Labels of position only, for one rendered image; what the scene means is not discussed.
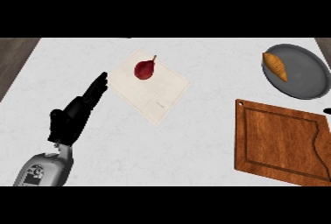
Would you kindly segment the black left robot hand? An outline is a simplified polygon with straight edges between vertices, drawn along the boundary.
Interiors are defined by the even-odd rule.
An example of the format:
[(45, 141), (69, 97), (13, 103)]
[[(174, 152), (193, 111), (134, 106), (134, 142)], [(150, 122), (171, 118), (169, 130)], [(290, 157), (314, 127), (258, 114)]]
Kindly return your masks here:
[(51, 110), (48, 142), (66, 146), (73, 144), (85, 127), (89, 112), (106, 90), (107, 73), (103, 72), (91, 82), (85, 93), (75, 97), (64, 109)]

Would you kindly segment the red pear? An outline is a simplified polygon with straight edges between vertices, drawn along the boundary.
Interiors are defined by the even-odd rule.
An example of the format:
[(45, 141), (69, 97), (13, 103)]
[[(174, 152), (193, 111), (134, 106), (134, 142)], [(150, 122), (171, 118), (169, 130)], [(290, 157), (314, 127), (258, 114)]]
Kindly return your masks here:
[(150, 60), (140, 61), (134, 66), (134, 76), (140, 80), (146, 80), (153, 74), (154, 59), (156, 57), (152, 57)]

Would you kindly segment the grey pan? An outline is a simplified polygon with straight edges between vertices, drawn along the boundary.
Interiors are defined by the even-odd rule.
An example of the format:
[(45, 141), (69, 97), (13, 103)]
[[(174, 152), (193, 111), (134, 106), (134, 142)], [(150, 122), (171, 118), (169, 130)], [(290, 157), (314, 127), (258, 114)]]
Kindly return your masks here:
[(261, 64), (271, 86), (299, 100), (320, 98), (331, 90), (331, 73), (324, 62), (298, 45), (273, 45), (265, 51), (280, 59), (286, 71), (286, 81), (282, 81)]

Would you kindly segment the golden croissant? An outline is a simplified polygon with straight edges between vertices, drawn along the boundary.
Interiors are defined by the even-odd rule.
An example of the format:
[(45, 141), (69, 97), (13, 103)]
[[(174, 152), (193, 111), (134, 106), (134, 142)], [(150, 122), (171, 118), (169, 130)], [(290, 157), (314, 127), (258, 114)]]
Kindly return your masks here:
[(268, 52), (262, 53), (262, 63), (270, 70), (270, 72), (276, 75), (276, 77), (286, 81), (286, 71), (285, 71), (285, 64), (280, 61), (279, 57)]

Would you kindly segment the brown wooden cutting board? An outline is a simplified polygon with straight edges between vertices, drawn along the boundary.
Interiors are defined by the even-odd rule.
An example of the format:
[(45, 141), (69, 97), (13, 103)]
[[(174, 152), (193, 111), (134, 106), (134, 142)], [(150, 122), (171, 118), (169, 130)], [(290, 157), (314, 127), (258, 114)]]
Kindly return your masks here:
[(331, 186), (326, 117), (237, 99), (233, 169), (299, 186)]

